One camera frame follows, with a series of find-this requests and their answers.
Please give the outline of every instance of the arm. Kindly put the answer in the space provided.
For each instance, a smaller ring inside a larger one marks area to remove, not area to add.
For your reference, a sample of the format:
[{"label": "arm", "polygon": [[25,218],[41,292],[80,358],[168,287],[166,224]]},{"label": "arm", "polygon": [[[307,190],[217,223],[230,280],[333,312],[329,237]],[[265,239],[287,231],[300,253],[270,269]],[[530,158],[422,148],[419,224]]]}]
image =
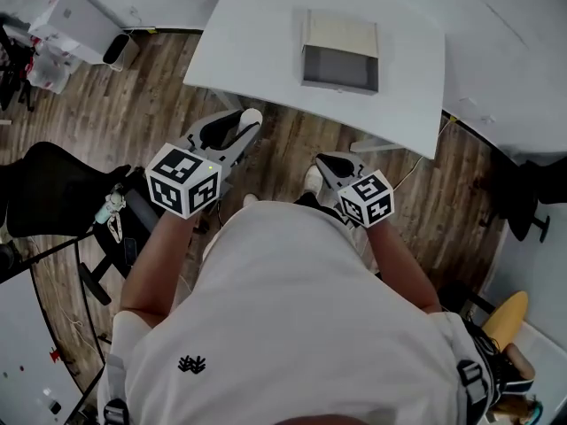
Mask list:
[{"label": "arm", "polygon": [[169,315],[197,215],[164,212],[122,288],[120,309],[155,327]]},{"label": "arm", "polygon": [[424,312],[441,312],[437,292],[392,224],[383,220],[366,233],[384,283]]}]

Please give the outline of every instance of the white desk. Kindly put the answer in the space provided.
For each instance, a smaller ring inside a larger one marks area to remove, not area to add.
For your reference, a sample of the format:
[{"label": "white desk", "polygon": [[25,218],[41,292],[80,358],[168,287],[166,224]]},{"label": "white desk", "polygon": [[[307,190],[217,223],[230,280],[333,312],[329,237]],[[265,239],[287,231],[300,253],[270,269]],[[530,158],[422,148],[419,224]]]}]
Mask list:
[{"label": "white desk", "polygon": [[[379,92],[300,85],[305,9],[343,12],[378,26]],[[220,0],[184,83],[255,97],[335,120],[434,158],[445,77],[445,36],[393,0]]]}]

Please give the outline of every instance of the shoulder strap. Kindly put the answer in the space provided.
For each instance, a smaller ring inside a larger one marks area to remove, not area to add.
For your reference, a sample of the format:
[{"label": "shoulder strap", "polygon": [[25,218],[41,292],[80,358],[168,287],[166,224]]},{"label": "shoulder strap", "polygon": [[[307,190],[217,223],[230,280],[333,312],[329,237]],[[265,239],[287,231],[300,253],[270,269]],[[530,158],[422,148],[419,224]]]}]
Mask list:
[{"label": "shoulder strap", "polygon": [[482,358],[487,371],[489,382],[483,378],[482,365],[469,359],[469,354],[458,338],[453,339],[453,353],[458,361],[457,372],[461,383],[457,391],[458,424],[476,425],[485,416],[493,398],[493,375],[483,352],[478,348],[474,336],[470,336],[475,343],[478,354]]},{"label": "shoulder strap", "polygon": [[121,358],[109,354],[106,358],[106,375],[110,401],[105,406],[105,425],[130,425],[126,405],[126,370]]}]

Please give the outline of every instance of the wire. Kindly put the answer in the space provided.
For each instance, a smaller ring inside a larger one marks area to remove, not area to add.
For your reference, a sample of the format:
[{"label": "wire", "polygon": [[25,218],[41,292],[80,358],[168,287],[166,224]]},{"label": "wire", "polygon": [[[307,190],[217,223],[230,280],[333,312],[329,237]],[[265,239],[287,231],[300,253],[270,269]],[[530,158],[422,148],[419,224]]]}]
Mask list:
[{"label": "wire", "polygon": [[87,312],[87,318],[89,320],[90,332],[92,334],[93,339],[95,340],[95,345],[97,346],[98,357],[102,361],[103,364],[106,363],[105,355],[103,354],[103,350],[100,348],[100,343],[97,339],[97,332],[95,330],[95,325],[92,322],[92,316],[90,316],[90,308],[89,303],[87,302],[87,293],[85,291],[85,282],[82,281],[81,274],[79,273],[79,269],[81,267],[81,256],[79,255],[79,244],[75,243],[74,246],[74,261],[77,266],[77,278],[79,279],[79,284],[81,285],[81,294],[82,294],[82,303],[85,306],[85,311]]},{"label": "wire", "polygon": [[[441,134],[443,134],[443,131],[447,128],[447,126],[449,126],[449,123],[451,122],[451,120],[449,120],[447,123],[445,123],[445,126],[443,126],[443,128],[439,131],[438,134],[438,138],[441,137]],[[420,158],[416,161],[416,163],[414,164],[413,167],[411,167],[411,170],[406,174],[406,176],[404,176],[400,182],[398,182],[398,184],[396,184],[396,186],[393,188],[394,191],[401,186],[401,184],[416,170],[417,166],[419,165],[419,163],[422,161],[423,156],[420,156]]]},{"label": "wire", "polygon": [[144,23],[142,22],[142,18],[140,17],[140,14],[138,13],[138,9],[135,6],[130,6],[130,16],[132,16],[133,18],[136,18],[140,21],[140,27],[144,26]]},{"label": "wire", "polygon": [[193,290],[191,289],[191,287],[189,286],[187,281],[185,279],[183,279],[183,277],[181,277],[181,276],[179,276],[179,278],[182,280],[183,283],[185,283],[185,286],[187,287],[187,290],[189,290],[189,293],[192,293]]},{"label": "wire", "polygon": [[[35,239],[32,236],[28,236],[28,238],[31,240],[32,243],[34,243],[35,249],[37,250],[37,254],[39,255],[42,251],[40,251],[39,246],[37,245],[37,242],[35,241]],[[95,347],[90,344],[89,342],[87,342],[85,340],[85,338],[81,335],[81,332],[79,331],[78,328],[84,328],[84,324],[82,324],[82,321],[74,321],[72,320],[69,315],[67,314],[67,312],[65,311],[65,309],[63,308],[63,306],[61,305],[61,299],[59,298],[59,293],[57,292],[57,284],[55,282],[55,279],[53,278],[53,274],[51,273],[50,267],[47,265],[45,259],[42,259],[43,265],[45,267],[45,270],[47,271],[47,276],[50,278],[51,281],[51,285],[53,285],[53,289],[55,290],[55,297],[57,298],[57,302],[59,305],[59,309],[61,310],[61,312],[63,313],[63,315],[66,317],[66,319],[71,323],[73,329],[77,332],[79,338],[92,350],[94,351],[96,354],[98,354],[98,351],[95,349]]]},{"label": "wire", "polygon": [[219,220],[219,225],[221,226],[221,228],[224,227],[224,223],[222,223],[221,220],[221,200],[216,203],[216,217]]}]

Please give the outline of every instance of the yellow chair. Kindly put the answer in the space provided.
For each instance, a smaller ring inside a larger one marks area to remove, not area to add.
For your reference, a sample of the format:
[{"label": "yellow chair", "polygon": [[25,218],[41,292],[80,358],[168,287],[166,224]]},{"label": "yellow chair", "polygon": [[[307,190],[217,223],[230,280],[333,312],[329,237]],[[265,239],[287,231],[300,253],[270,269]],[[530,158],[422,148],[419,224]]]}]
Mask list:
[{"label": "yellow chair", "polygon": [[486,320],[482,330],[498,344],[500,351],[504,351],[514,341],[527,309],[528,294],[518,291],[497,307]]}]

